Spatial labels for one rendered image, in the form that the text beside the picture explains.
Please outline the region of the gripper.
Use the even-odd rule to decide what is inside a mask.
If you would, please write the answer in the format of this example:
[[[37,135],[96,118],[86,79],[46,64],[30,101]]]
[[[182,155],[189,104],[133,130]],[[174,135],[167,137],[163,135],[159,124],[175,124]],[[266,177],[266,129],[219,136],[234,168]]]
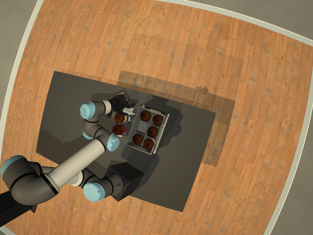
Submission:
[[[120,115],[123,116],[127,116],[127,115],[135,115],[135,113],[132,113],[132,111],[134,110],[134,108],[123,108],[123,107],[127,107],[129,104],[126,100],[126,98],[123,95],[124,92],[118,94],[117,96],[114,96],[113,98],[111,98],[110,100],[108,100],[111,104],[111,111],[114,111],[116,113],[119,113]],[[123,110],[122,110],[123,108]]]

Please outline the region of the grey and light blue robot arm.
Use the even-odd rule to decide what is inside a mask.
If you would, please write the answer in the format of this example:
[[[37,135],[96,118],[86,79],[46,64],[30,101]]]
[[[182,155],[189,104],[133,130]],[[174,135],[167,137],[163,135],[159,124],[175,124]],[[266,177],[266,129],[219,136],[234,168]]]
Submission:
[[[81,105],[83,137],[92,141],[57,167],[41,166],[22,155],[7,159],[1,166],[0,174],[12,197],[23,205],[37,205],[56,196],[65,184],[80,186],[84,196],[92,202],[120,194],[123,182],[117,174],[110,173],[99,179],[87,168],[106,150],[113,152],[120,144],[117,136],[98,124],[99,116],[112,116],[113,111],[110,111],[111,104],[107,100]]]

